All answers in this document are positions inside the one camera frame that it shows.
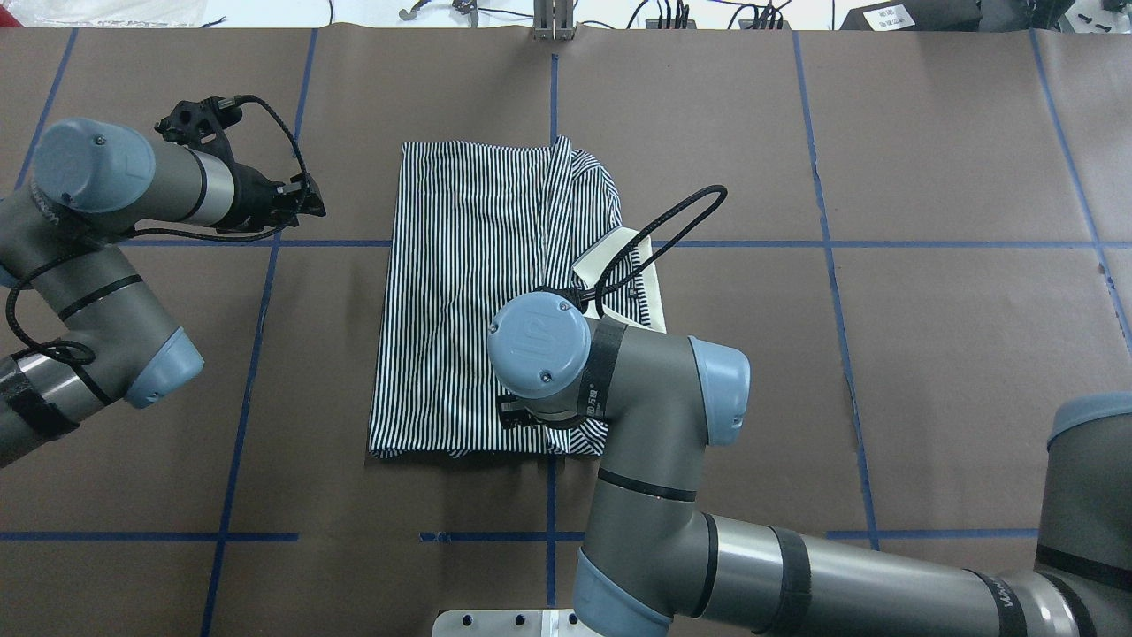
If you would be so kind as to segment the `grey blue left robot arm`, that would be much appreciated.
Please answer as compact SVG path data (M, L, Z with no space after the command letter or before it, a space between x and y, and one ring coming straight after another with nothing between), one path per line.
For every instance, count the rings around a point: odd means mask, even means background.
M3 200L3 465L117 402L147 408L203 358L120 246L144 235L258 242L324 217L306 165L286 181L239 163L226 130L249 96L182 102L157 140L121 124L49 126L29 182Z

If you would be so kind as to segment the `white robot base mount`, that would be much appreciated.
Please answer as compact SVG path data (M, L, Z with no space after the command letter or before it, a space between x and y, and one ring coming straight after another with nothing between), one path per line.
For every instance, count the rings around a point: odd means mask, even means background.
M598 636L573 609L451 610L436 617L432 636Z

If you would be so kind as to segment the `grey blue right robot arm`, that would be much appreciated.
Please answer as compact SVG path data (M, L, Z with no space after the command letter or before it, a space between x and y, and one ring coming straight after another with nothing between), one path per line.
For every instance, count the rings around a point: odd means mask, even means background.
M506 302L484 336L521 411L608 427L571 593L597 634L669 636L679 619L749 636L1129 634L1127 391L1060 406L1031 562L987 573L712 511L711 453L738 440L749 404L738 348L548 290Z

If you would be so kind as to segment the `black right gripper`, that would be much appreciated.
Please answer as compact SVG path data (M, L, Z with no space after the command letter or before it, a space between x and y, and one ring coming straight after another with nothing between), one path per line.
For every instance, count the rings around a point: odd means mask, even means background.
M494 397L494 414L505 430L514 427L541 427L554 432L571 430L609 431L610 424L590 418L577 396L558 394L529 399L514 394Z

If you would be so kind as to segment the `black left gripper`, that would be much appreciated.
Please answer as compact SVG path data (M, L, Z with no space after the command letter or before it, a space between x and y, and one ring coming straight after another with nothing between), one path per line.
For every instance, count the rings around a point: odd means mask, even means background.
M232 204L232 230L258 233L276 226L299 226L299 215L326 217L326 205L307 171L286 182L264 177L257 169L238 163L234 173L237 196Z

